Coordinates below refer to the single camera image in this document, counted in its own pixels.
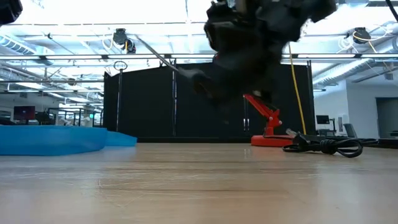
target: metal pole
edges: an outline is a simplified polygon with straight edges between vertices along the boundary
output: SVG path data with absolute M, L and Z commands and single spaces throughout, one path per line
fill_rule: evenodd
M 80 122 L 81 122 L 81 108 L 79 108 L 79 127 L 80 127 Z
M 54 42 L 54 43 L 56 43 L 58 46 L 60 46 L 60 47 L 62 47 L 63 49 L 65 49 L 67 52 L 69 52 L 69 53 L 71 53 L 71 54 L 75 54 L 75 53 L 73 53 L 71 50 L 69 50 L 69 49 L 67 49 L 65 46 L 63 46 L 62 44 L 60 44 L 60 43 L 58 43 L 57 41 L 55 41 L 55 40 L 53 40 L 53 38 L 50 38 L 50 34 L 48 34 L 48 38 L 52 41 L 52 42 Z
M 311 118 L 315 117 L 315 105 L 314 105 L 314 99 L 313 99 L 313 84 L 312 84 L 312 61 L 308 60 L 307 61 L 307 77 L 308 77 L 308 90 L 310 91 L 309 95 L 310 95 L 310 112 L 311 112 Z M 315 135 L 315 120 L 312 119 L 312 122 L 310 122 L 308 124 L 308 126 L 306 126 L 306 128 L 308 129 L 308 134 L 312 134 Z
M 95 111 L 93 113 L 93 127 L 94 127 L 94 121 L 95 121 Z
M 103 83 L 104 80 L 1 80 L 0 83 Z
M 174 60 L 173 62 L 174 66 L 177 66 L 177 60 Z M 176 71 L 173 70 L 173 92 L 172 92 L 172 98 L 173 98 L 173 115 L 172 115 L 172 121 L 173 121 L 173 136 L 177 135 L 177 76 L 176 76 Z
M 115 62 L 113 65 L 114 69 L 119 68 L 119 89 L 118 89 L 118 112 L 116 117 L 116 131 L 120 132 L 120 111 L 122 102 L 122 81 L 123 81 L 123 70 L 127 69 L 127 64 L 125 62 L 119 61 Z
M 99 125 L 102 127 L 102 115 L 104 113 L 104 110 L 101 110 L 101 115 L 99 117 Z

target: desk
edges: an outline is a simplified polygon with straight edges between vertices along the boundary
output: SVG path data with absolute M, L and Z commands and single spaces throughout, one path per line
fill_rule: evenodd
M 396 223 L 397 160 L 249 144 L 0 157 L 0 223 Z
M 318 129 L 317 132 L 319 136 L 333 137 L 335 135 L 335 132 L 329 129 Z

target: blue foam mat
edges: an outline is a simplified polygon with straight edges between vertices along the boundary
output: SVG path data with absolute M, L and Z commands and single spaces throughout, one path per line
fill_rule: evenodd
M 105 147 L 104 128 L 75 126 L 0 126 L 0 155 L 61 156 L 99 151 Z
M 128 136 L 127 134 L 108 131 L 106 146 L 124 146 L 134 147 L 137 144 L 137 138 Z

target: black partition wall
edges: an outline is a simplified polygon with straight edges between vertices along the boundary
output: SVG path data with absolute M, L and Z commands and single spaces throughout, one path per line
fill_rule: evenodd
M 211 69 L 209 63 L 179 65 L 183 68 Z M 295 66 L 298 89 L 305 114 L 307 133 L 315 132 L 310 70 Z M 118 75 L 105 74 L 104 127 L 116 130 Z M 192 85 L 167 67 L 123 73 L 120 132 L 138 137 L 140 142 L 249 142 L 253 134 L 262 134 L 265 119 L 242 97 L 229 106 L 224 124 L 220 115 L 195 94 Z M 282 65 L 276 75 L 274 105 L 281 110 L 282 127 L 301 130 L 297 98 L 292 85 L 290 65 Z
M 185 64 L 185 69 L 198 68 L 205 73 L 211 71 L 210 63 Z M 180 138 L 218 138 L 218 139 L 247 139 L 244 130 L 244 102 L 243 96 L 231 103 L 226 117 L 228 124 L 223 122 L 214 108 L 200 95 L 197 95 L 192 84 L 180 75 L 177 80 L 177 110 L 176 137 Z
M 119 77 L 104 74 L 104 124 L 108 131 L 116 131 L 118 117 Z

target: black cable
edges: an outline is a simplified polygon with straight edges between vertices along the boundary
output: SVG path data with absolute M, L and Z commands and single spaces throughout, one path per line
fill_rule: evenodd
M 360 156 L 364 146 L 374 146 L 378 144 L 375 139 L 345 139 L 335 141 L 332 139 L 323 139 L 321 141 L 308 141 L 305 136 L 298 133 L 294 138 L 295 144 L 284 146 L 285 152 L 323 152 L 325 154 L 333 155 L 336 152 L 348 158 Z
M 388 5 L 388 7 L 390 8 L 392 15 L 394 15 L 394 18 L 398 22 L 398 14 L 397 14 L 396 10 L 394 9 L 394 6 L 392 5 L 391 0 L 386 0 L 386 3 Z

